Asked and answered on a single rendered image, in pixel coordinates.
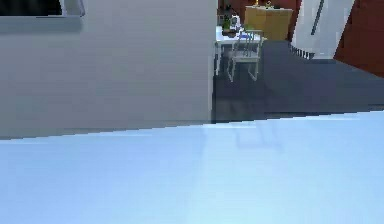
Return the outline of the green houseplant in dark pot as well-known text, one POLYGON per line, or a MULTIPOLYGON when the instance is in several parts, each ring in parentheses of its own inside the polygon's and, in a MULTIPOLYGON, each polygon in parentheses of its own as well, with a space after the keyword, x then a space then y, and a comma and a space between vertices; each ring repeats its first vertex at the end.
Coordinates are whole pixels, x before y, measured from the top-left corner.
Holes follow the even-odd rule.
POLYGON ((235 37, 237 33, 237 18, 236 17, 225 17, 222 23, 222 35, 228 37, 235 37))

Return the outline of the white chair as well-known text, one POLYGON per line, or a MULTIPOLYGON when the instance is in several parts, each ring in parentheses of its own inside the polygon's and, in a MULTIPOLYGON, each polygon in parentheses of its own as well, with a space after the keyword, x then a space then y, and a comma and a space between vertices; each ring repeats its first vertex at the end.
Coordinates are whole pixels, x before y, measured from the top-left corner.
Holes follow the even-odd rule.
POLYGON ((247 64, 247 73, 253 81, 258 79, 261 50, 266 38, 262 30, 241 30, 228 53, 227 76, 234 81, 237 64, 247 64))

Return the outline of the white table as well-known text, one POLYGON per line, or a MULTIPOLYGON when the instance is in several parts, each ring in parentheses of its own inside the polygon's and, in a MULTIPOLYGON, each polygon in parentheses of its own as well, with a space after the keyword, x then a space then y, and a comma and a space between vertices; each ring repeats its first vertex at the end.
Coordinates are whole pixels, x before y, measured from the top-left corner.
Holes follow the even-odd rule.
POLYGON ((228 36, 222 35, 222 28, 216 28, 216 41, 215 41, 215 56, 216 56, 216 66, 215 66, 215 75, 218 76, 221 69, 221 60, 225 53, 225 46, 232 45, 238 38, 238 35, 241 30, 237 31, 236 36, 231 38, 228 36))

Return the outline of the yellow wooden cabinet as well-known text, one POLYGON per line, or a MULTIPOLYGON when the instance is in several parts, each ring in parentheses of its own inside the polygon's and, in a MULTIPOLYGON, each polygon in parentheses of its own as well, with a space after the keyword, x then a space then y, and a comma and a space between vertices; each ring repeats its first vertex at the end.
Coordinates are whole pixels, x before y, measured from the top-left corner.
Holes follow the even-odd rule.
POLYGON ((247 28, 262 30, 268 40, 285 40, 292 14, 292 9, 246 6, 244 24, 247 28))

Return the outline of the white fridge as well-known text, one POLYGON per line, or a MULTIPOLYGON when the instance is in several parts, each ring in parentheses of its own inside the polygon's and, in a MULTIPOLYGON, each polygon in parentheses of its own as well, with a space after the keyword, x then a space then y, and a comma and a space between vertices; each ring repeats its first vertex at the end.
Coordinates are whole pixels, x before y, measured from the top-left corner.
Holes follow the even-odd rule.
POLYGON ((355 0, 325 0, 315 35, 310 35, 319 0, 301 0, 291 49, 309 60, 332 59, 355 0))

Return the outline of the dark window with grey frame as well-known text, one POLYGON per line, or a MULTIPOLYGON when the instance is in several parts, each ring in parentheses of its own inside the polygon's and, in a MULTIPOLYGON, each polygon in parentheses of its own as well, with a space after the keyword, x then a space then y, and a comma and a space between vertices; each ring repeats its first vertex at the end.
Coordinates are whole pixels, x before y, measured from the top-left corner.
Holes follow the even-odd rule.
POLYGON ((0 0, 0 35, 78 32, 85 14, 83 0, 0 0))

